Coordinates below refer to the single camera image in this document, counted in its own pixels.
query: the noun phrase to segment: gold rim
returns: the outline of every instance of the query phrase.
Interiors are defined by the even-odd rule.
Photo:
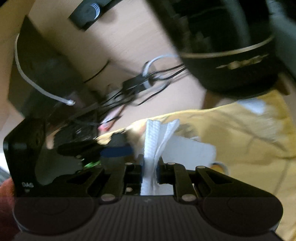
[[[274,39],[274,36],[271,35],[268,39],[264,40],[261,43],[246,47],[246,48],[241,48],[241,49],[236,49],[236,50],[231,50],[231,51],[225,51],[225,52],[218,52],[218,53],[185,53],[185,52],[180,52],[179,56],[182,58],[216,58],[216,57],[224,57],[224,56],[229,56],[229,55],[234,55],[238,53],[243,53],[247,52],[259,47],[262,47],[268,43],[270,43]]]

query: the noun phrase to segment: black cable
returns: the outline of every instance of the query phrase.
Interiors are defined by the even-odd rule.
[[[107,103],[109,100],[118,97],[118,94],[119,94],[120,92],[121,92],[121,90],[119,90],[115,95],[113,95],[113,96],[110,97],[109,99],[107,99],[107,100],[101,102],[100,105],[103,105],[103,104]]]
[[[177,76],[178,74],[182,73],[184,70],[186,70],[186,68],[182,68],[181,70],[177,71],[176,73],[172,74],[169,77],[166,77],[164,79],[159,79],[159,78],[155,78],[154,80],[169,80],[171,78],[174,78],[175,76]]]
[[[118,100],[118,101],[112,102],[112,103],[110,103],[110,104],[108,104],[108,105],[102,105],[102,107],[106,108],[106,107],[112,106],[112,105],[114,105],[114,104],[116,104],[116,103],[120,103],[120,102],[124,101],[125,99],[127,99],[127,97],[129,97],[130,94],[131,94],[131,93],[129,93],[125,98],[123,97],[121,100]],[[123,92],[120,92],[118,95],[114,96],[114,100],[115,100],[116,98],[118,98],[119,96],[121,96],[121,95],[125,95],[125,94],[124,94]]]
[[[105,105],[105,106],[103,106],[103,107],[108,107],[108,106],[112,106],[112,105],[114,105],[114,104],[116,104],[116,103],[123,103],[123,104],[126,104],[125,102],[123,102],[124,100],[126,100],[128,97],[135,97],[135,95],[134,95],[134,92],[135,92],[136,90],[134,89],[134,90],[132,90],[125,98],[122,98],[121,100],[119,100],[119,101],[116,101],[116,102],[113,102],[113,103],[110,103],[109,105]]]
[[[184,64],[179,64],[179,65],[177,65],[177,66],[175,66],[173,68],[164,69],[164,70],[160,70],[160,71],[154,71],[154,72],[150,73],[149,76],[154,75],[154,74],[159,74],[159,73],[172,71],[172,70],[178,69],[178,68],[183,67],[183,66],[184,66]]]
[[[153,98],[154,96],[158,95],[160,92],[164,91],[169,85],[171,84],[171,82],[167,83],[161,90],[155,92],[153,95],[150,95],[148,98],[146,98],[145,100],[143,100],[141,103],[136,104],[134,106],[140,106],[141,104],[145,103],[146,101],[150,100],[151,98]]]
[[[107,63],[103,66],[103,68],[101,68],[99,72],[97,72],[93,77],[90,77],[88,80],[84,81],[83,83],[87,83],[88,81],[98,76],[109,64],[110,64],[110,60],[107,61]]]
[[[126,102],[123,102],[122,100],[120,100],[120,101],[117,101],[117,102],[114,102],[114,103],[112,103],[112,104],[109,104],[109,105],[107,105],[107,106],[104,106],[104,107],[108,107],[108,106],[111,106],[111,105],[114,105],[114,106],[112,106],[112,107],[110,107],[110,108],[108,108],[106,111],[104,111],[103,113],[100,113],[100,121],[104,118],[104,115],[106,114],[106,113],[108,113],[108,112],[110,112],[111,110],[113,110],[114,108],[116,108],[116,107],[119,107],[119,106],[121,106],[121,105],[124,105],[124,104],[128,104],[128,103],[130,103],[130,102],[132,102],[132,101],[134,101],[134,97],[135,97],[135,95],[133,94],[133,91],[132,92],[130,92],[127,96],[126,96],[126,98],[124,99],[124,100],[126,100],[129,96],[131,96],[132,98],[130,98],[128,101],[126,101]],[[78,119],[73,119],[73,120],[71,120],[71,121],[73,121],[74,123],[76,123],[76,124],[79,124],[79,125],[83,125],[83,126],[100,126],[101,124],[103,124],[103,123],[99,123],[99,122],[86,122],[86,121],[81,121],[81,120],[78,120]]]

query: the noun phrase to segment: yellow fabric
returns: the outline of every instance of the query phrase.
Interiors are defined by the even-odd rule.
[[[276,195],[284,207],[277,234],[284,240],[296,241],[295,127],[278,91],[260,98],[267,104],[260,116],[232,103],[150,119],[162,122],[179,119],[180,128],[176,134],[199,136],[202,142],[216,146],[216,160],[228,167],[231,177]],[[146,121],[136,121],[125,129],[134,145],[144,144]],[[112,133],[100,136],[98,141],[108,143]]]

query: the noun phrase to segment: white tissue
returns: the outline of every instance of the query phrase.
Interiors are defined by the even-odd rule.
[[[156,167],[167,141],[179,127],[180,121],[161,124],[160,121],[148,120],[144,145],[144,172],[141,195],[159,195],[160,185],[157,183]]]
[[[187,170],[195,170],[196,166],[210,167],[216,160],[216,147],[173,135],[165,146],[162,158],[164,163],[179,163]]]

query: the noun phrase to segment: ridged surface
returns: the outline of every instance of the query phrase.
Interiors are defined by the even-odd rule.
[[[259,237],[235,237],[206,223],[194,206],[173,197],[124,196],[118,203],[101,206],[94,217],[73,232],[41,237],[19,233],[17,241],[277,241],[274,233]]]

